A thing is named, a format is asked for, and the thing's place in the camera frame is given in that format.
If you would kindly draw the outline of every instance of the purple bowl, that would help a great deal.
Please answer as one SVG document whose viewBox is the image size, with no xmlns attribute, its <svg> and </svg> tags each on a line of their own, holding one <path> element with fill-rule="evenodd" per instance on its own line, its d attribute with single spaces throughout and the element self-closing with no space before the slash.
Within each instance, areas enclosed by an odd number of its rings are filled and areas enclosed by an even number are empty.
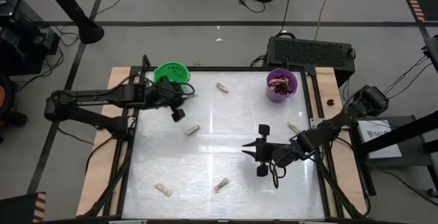
<svg viewBox="0 0 438 224">
<path fill-rule="evenodd" d="M 279 77 L 282 75 L 289 79 L 289 87 L 292 92 L 287 95 L 275 93 L 269 88 L 269 81 L 271 81 L 274 77 Z M 293 96 L 297 88 L 298 88 L 298 80 L 296 79 L 293 73 L 291 73 L 286 69 L 274 69 L 266 77 L 266 96 L 269 100 L 275 103 L 284 102 L 288 97 Z"/>
</svg>

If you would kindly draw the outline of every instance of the floor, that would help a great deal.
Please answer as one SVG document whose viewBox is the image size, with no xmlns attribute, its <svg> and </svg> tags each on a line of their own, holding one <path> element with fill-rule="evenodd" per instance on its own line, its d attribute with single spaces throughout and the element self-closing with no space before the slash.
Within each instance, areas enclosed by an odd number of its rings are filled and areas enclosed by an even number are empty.
<svg viewBox="0 0 438 224">
<path fill-rule="evenodd" d="M 25 1 L 53 25 L 70 21 L 54 0 Z M 86 14 L 101 11 L 115 1 L 77 0 Z M 178 61 L 187 65 L 248 66 L 264 53 L 269 36 L 280 30 L 286 2 L 274 0 L 266 4 L 265 12 L 255 14 L 237 0 L 121 0 L 99 14 L 96 21 L 105 30 L 101 41 L 61 46 L 63 65 L 50 77 L 38 79 L 18 93 L 16 108 L 29 120 L 24 127 L 2 131 L 5 142 L 0 145 L 0 174 L 7 177 L 0 179 L 0 199 L 46 191 L 46 220 L 73 218 L 76 214 L 91 146 L 50 131 L 51 123 L 42 113 L 51 91 L 65 87 L 105 88 L 113 66 L 139 65 L 143 54 L 154 65 Z M 322 2 L 290 0 L 284 30 L 297 38 L 313 40 Z M 248 5 L 261 8 L 251 0 Z M 438 34 L 438 23 L 434 21 L 425 23 L 426 29 L 420 31 L 406 0 L 328 0 L 322 21 L 326 23 L 320 28 L 318 40 L 350 43 L 357 51 L 350 91 L 365 84 L 385 89 L 422 57 L 420 49 L 426 33 Z M 66 31 L 74 32 L 75 27 L 68 26 Z M 420 69 L 408 75 L 393 93 L 402 90 Z M 427 68 L 410 88 L 391 100 L 385 116 L 421 117 L 435 111 L 437 80 L 434 68 Z M 84 139 L 94 139 L 90 126 L 74 122 L 60 126 Z M 437 135 L 431 132 L 426 140 L 436 139 Z M 46 142 L 51 136 L 55 136 L 53 144 Z M 46 162 L 45 167 L 36 171 L 42 151 L 48 151 L 48 157 L 40 161 Z M 433 186 L 425 168 L 391 170 L 422 192 Z M 436 222 L 435 206 L 388 175 L 372 172 L 372 177 L 377 196 L 371 197 L 371 217 L 404 223 Z"/>
</svg>

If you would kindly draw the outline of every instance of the black chair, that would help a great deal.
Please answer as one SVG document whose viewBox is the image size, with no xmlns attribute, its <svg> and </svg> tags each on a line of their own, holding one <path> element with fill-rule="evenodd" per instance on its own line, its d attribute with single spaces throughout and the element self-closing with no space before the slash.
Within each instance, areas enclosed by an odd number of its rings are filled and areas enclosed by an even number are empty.
<svg viewBox="0 0 438 224">
<path fill-rule="evenodd" d="M 15 83 L 10 78 L 0 72 L 0 128 L 6 125 L 24 125 L 27 121 L 27 116 L 13 111 L 15 100 Z M 0 143 L 3 142 L 3 137 L 0 136 Z"/>
</svg>

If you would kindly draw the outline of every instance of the table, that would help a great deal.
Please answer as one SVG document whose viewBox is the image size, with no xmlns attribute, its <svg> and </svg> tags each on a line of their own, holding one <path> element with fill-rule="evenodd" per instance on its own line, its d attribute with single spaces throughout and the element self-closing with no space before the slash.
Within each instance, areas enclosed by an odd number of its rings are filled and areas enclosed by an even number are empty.
<svg viewBox="0 0 438 224">
<path fill-rule="evenodd" d="M 108 88 L 114 87 L 124 78 L 126 78 L 131 72 L 130 67 L 114 67 L 109 79 Z M 319 91 L 315 92 L 312 86 L 314 86 L 313 80 L 310 76 L 307 76 L 307 84 L 309 86 L 309 96 L 314 117 L 319 117 L 317 112 L 317 101 L 320 96 L 322 105 L 321 108 L 326 118 L 335 116 L 342 108 L 342 102 L 339 96 L 339 90 L 337 88 L 337 82 L 335 74 L 332 68 L 317 68 L 316 69 L 316 83 L 319 87 Z M 326 104 L 327 100 L 333 99 L 335 105 L 329 106 Z M 120 116 L 122 115 L 122 109 L 106 105 L 102 109 L 102 114 L 106 116 Z M 99 146 L 103 141 L 108 139 L 110 135 L 107 131 L 98 131 L 94 140 L 94 147 Z M 350 141 L 348 132 L 342 131 L 339 137 Z M 104 147 L 102 147 L 98 153 L 96 153 L 90 160 L 88 172 L 83 185 L 83 191 L 77 209 L 77 214 L 83 214 L 88 211 L 92 204 L 100 197 L 101 193 L 108 184 L 110 171 L 112 169 L 112 162 L 114 152 L 116 150 L 116 141 L 111 141 Z M 122 147 L 120 154 L 121 164 L 125 155 L 126 146 Z M 356 206 L 358 211 L 364 213 L 366 211 L 366 205 L 363 198 L 363 191 L 357 166 L 355 163 L 355 157 L 353 152 L 345 145 L 334 142 L 332 148 L 333 165 L 336 172 L 336 177 L 339 186 L 344 191 L 349 200 Z M 330 216 L 338 216 L 338 213 L 343 213 L 344 210 L 336 209 L 336 204 L 333 196 L 333 192 L 326 184 L 327 191 L 327 203 L 330 210 Z M 112 204 L 109 209 L 109 214 L 115 214 L 117 211 L 118 196 L 120 194 L 120 182 L 112 195 Z"/>
</svg>

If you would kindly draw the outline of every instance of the wooden table frame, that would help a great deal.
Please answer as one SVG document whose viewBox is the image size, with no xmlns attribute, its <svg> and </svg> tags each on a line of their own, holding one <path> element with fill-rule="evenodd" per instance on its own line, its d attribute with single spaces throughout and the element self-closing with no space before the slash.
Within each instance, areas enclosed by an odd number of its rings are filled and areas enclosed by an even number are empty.
<svg viewBox="0 0 438 224">
<path fill-rule="evenodd" d="M 108 88 L 112 88 L 119 84 L 126 77 L 133 75 L 139 68 L 131 67 L 114 67 L 109 78 Z M 339 95 L 339 89 L 335 78 L 335 73 L 332 68 L 317 68 L 316 76 L 307 76 L 307 86 L 309 91 L 310 106 L 313 117 L 325 117 L 331 118 L 339 113 L 342 108 L 342 102 Z M 335 105 L 329 106 L 326 104 L 327 100 L 333 99 Z M 105 105 L 102 109 L 102 114 L 110 117 L 126 115 L 123 109 L 117 108 L 112 105 Z M 106 130 L 98 131 L 96 138 L 94 139 L 94 148 L 99 146 L 103 141 L 107 140 L 110 134 Z M 339 135 L 350 142 L 350 137 L 347 131 L 342 131 Z M 110 141 L 104 147 L 101 147 L 90 160 L 88 172 L 83 185 L 81 199 L 77 208 L 77 215 L 87 212 L 94 202 L 101 196 L 101 193 L 108 185 L 110 175 L 114 174 L 118 168 L 114 166 L 116 163 L 120 166 L 127 150 L 127 143 L 119 142 L 116 140 Z M 354 153 L 346 145 L 339 142 L 333 142 L 333 148 L 331 150 L 331 156 L 329 159 L 333 159 L 332 165 L 337 178 L 339 187 L 343 190 L 345 195 L 349 198 L 351 203 L 356 206 L 361 213 L 366 212 L 366 204 L 363 198 L 363 190 L 359 179 L 359 174 L 356 166 Z M 118 210 L 118 199 L 120 194 L 121 181 L 114 189 L 112 194 L 112 204 L 110 208 L 106 209 L 104 215 L 114 215 L 120 213 Z M 333 191 L 330 186 L 325 183 L 326 191 L 326 216 L 342 217 L 346 215 L 345 210 L 340 207 L 339 202 L 336 201 Z"/>
</svg>

